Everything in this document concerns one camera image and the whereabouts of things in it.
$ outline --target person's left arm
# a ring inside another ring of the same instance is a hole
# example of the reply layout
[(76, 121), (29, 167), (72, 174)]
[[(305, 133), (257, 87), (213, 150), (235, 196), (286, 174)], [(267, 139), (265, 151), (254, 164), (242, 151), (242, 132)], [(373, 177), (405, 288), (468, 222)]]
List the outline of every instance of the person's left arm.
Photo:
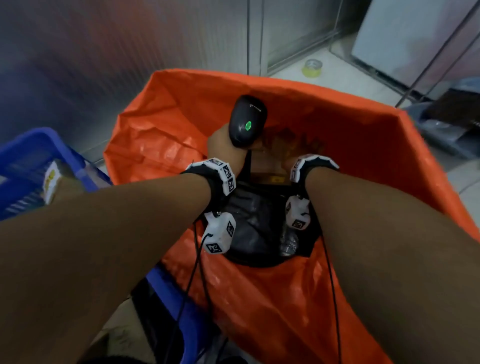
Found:
[[(209, 158), (238, 175), (246, 151), (227, 127)], [(0, 356), (75, 363), (137, 282), (210, 201), (207, 180), (182, 174), (130, 183), (0, 223)]]

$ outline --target white cube sensor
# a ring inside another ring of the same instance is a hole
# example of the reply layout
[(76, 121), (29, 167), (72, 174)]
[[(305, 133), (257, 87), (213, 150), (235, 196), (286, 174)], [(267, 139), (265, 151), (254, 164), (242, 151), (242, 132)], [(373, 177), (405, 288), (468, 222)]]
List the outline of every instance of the white cube sensor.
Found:
[(288, 226), (297, 230), (305, 230), (310, 224), (308, 204), (310, 200), (299, 196), (290, 196), (285, 205), (285, 221)]
[(205, 214), (208, 225), (202, 237), (204, 249), (209, 254), (223, 254), (232, 244), (233, 233), (237, 223), (232, 214), (222, 212), (220, 216), (215, 217), (212, 212)]

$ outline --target person's right arm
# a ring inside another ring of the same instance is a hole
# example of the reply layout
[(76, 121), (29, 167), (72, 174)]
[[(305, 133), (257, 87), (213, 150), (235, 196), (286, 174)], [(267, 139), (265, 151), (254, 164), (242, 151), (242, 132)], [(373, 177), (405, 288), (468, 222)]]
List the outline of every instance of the person's right arm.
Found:
[(342, 291), (392, 361), (478, 362), (479, 243), (388, 186), (314, 168), (305, 187)]

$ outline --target person's left hand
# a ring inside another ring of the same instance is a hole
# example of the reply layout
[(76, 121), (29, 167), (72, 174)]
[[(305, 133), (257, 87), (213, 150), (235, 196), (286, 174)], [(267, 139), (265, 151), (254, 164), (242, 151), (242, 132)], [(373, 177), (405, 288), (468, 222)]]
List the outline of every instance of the person's left hand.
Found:
[(222, 126), (208, 138), (207, 147), (209, 158), (218, 158), (227, 162), (235, 177), (238, 176), (245, 163), (247, 150), (233, 146), (228, 134), (228, 124)]

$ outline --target plastic bag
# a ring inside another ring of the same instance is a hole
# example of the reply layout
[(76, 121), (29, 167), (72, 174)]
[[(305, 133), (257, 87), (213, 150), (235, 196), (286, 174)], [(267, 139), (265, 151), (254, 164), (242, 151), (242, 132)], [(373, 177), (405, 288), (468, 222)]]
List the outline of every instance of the plastic bag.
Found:
[[(168, 70), (152, 75), (118, 117), (105, 161), (115, 184), (170, 176), (205, 158), (206, 141), (229, 121), (238, 96), (268, 108), (266, 127), (317, 137), (344, 173), (409, 193), (480, 234), (404, 111), (303, 83), (239, 74)], [(162, 258), (185, 289), (195, 261), (192, 231)], [(214, 319), (224, 333), (268, 363), (337, 363), (336, 327), (321, 242), (310, 258), (271, 268), (203, 254)], [(345, 364), (389, 363), (335, 280)], [(206, 307), (197, 272), (190, 296)]]

